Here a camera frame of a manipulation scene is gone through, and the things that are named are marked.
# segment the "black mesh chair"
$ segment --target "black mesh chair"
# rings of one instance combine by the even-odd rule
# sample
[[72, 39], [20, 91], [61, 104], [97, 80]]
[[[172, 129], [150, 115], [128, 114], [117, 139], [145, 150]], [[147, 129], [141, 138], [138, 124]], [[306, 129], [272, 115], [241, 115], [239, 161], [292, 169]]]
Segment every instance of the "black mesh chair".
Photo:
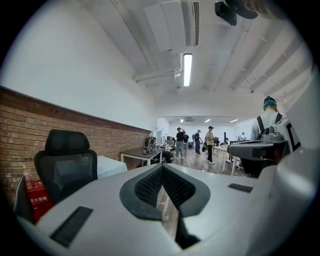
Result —
[[54, 204], [98, 179], [97, 154], [89, 148], [88, 138], [82, 132], [49, 132], [45, 151], [35, 155], [34, 164]]
[[31, 223], [35, 223], [34, 210], [29, 198], [24, 175], [22, 175], [16, 187], [13, 212], [15, 215], [20, 216]]

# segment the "table leg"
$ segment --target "table leg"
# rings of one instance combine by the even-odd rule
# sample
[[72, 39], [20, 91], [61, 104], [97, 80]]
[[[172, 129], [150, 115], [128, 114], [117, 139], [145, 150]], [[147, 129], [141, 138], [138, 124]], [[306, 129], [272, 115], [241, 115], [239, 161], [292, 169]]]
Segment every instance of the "table leg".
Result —
[[226, 152], [223, 151], [223, 158], [222, 158], [223, 164], [222, 164], [222, 172], [225, 172], [226, 168]]
[[235, 175], [235, 169], [236, 169], [236, 157], [233, 157], [233, 165], [232, 165], [231, 176]]

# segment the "black shirt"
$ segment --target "black shirt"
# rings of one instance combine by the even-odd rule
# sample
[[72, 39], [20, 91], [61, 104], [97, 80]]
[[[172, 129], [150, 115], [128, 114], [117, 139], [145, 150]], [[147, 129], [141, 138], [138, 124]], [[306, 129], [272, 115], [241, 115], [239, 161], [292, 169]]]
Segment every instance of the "black shirt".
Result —
[[199, 134], [199, 132], [196, 132], [195, 135], [194, 135], [194, 141], [198, 142], [199, 138], [200, 138], [200, 134]]
[[183, 132], [183, 131], [178, 132], [178, 133], [176, 134], [176, 141], [177, 141], [177, 142], [182, 142], [183, 139], [184, 139], [184, 132]]
[[183, 135], [183, 141], [184, 143], [187, 143], [188, 142], [188, 139], [189, 139], [189, 136], [187, 134], [184, 134]]

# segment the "wooden floor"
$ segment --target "wooden floor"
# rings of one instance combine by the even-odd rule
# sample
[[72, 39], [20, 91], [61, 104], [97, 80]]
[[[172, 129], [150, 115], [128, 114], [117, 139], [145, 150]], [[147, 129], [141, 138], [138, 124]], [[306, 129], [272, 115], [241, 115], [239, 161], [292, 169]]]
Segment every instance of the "wooden floor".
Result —
[[[201, 152], [201, 154], [196, 154], [194, 149], [188, 149], [186, 155], [183, 158], [179, 157], [178, 159], [173, 160], [173, 164], [189, 167], [196, 170], [204, 170], [209, 173], [214, 174], [224, 174], [231, 175], [232, 165], [228, 162], [225, 163], [225, 171], [222, 172], [223, 167], [223, 152], [222, 151], [213, 151], [212, 160], [215, 164], [209, 164], [206, 160], [208, 157], [208, 151]], [[235, 176], [244, 176], [241, 172], [238, 171], [238, 168], [235, 168]]]
[[[196, 154], [194, 149], [188, 149], [187, 154], [184, 155], [183, 158], [179, 157], [178, 159], [174, 159], [172, 163], [199, 171], [202, 170], [209, 173], [231, 175], [232, 165], [227, 162], [225, 163], [225, 172], [222, 172], [223, 152], [214, 151], [212, 153], [212, 160], [215, 164], [208, 164], [206, 161], [207, 157], [208, 151]], [[237, 170], [238, 168], [235, 168], [234, 175], [243, 176], [243, 174]], [[175, 239], [179, 213], [163, 187], [158, 195], [157, 209], [162, 211], [162, 225], [164, 229], [169, 233], [172, 239]]]

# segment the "chair headrest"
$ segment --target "chair headrest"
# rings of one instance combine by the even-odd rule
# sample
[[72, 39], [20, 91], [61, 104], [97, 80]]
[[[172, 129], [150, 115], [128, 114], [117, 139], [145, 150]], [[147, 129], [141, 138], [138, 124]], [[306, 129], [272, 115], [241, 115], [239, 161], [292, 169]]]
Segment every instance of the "chair headrest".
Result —
[[49, 154], [82, 153], [89, 148], [88, 138], [79, 131], [52, 129], [45, 143], [45, 151]]

